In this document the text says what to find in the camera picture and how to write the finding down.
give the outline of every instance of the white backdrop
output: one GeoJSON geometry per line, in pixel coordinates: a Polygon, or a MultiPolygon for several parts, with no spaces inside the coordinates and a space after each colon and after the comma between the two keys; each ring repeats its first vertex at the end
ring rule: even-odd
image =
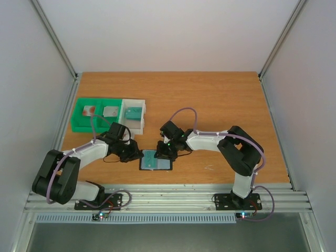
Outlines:
{"type": "Polygon", "coordinates": [[[259,72],[297,0],[40,3],[77,72],[259,72]]]}
{"type": "Polygon", "coordinates": [[[0,1],[0,251],[9,251],[72,77],[28,0],[0,1]]]}
{"type": "Polygon", "coordinates": [[[310,0],[266,73],[288,165],[336,251],[336,2],[310,0]]]}

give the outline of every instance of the gray floor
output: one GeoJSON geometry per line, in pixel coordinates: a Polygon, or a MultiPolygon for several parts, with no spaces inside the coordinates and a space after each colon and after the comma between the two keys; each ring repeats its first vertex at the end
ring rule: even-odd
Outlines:
{"type": "Polygon", "coordinates": [[[298,214],[261,223],[36,224],[29,252],[310,251],[298,214]]]}

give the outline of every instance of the gray ventilation grille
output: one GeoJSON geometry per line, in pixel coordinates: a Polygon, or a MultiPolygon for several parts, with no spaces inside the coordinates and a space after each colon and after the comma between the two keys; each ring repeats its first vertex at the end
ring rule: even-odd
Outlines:
{"type": "Polygon", "coordinates": [[[38,223],[106,223],[106,224],[163,224],[163,223],[236,223],[234,214],[124,214],[112,213],[107,219],[92,220],[92,214],[40,213],[38,223]]]}

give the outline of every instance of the wooden table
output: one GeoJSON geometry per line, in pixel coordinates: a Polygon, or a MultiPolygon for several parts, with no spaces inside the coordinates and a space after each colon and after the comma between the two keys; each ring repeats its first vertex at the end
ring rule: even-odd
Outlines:
{"type": "MultiPolygon", "coordinates": [[[[289,181],[255,72],[85,72],[77,97],[145,99],[144,134],[135,136],[140,149],[156,149],[160,127],[176,110],[193,107],[198,112],[197,129],[221,131],[238,125],[261,144],[267,165],[256,182],[289,181]]],[[[194,114],[183,111],[173,121],[183,130],[192,128],[194,114]]],[[[80,146],[91,137],[73,133],[68,125],[62,149],[80,146]]],[[[195,151],[178,158],[172,171],[139,171],[139,161],[97,160],[80,171],[79,179],[100,184],[232,183],[234,172],[219,152],[195,151]]]]}

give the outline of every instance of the brown wood surface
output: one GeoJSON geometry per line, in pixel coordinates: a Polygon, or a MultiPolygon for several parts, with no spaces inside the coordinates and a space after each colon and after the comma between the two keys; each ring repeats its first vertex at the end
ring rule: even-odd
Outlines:
{"type": "MultiPolygon", "coordinates": [[[[176,110],[193,107],[197,129],[221,131],[238,125],[261,144],[267,164],[256,182],[289,181],[255,72],[85,72],[77,97],[145,99],[144,134],[135,136],[140,149],[156,149],[160,127],[176,110]]],[[[194,114],[183,111],[173,121],[184,130],[192,128],[194,114]]],[[[62,149],[80,146],[91,137],[73,133],[69,124],[62,149]]],[[[195,151],[178,158],[172,171],[139,171],[139,161],[97,160],[80,171],[79,179],[107,184],[232,183],[234,172],[219,152],[195,151]]]]}

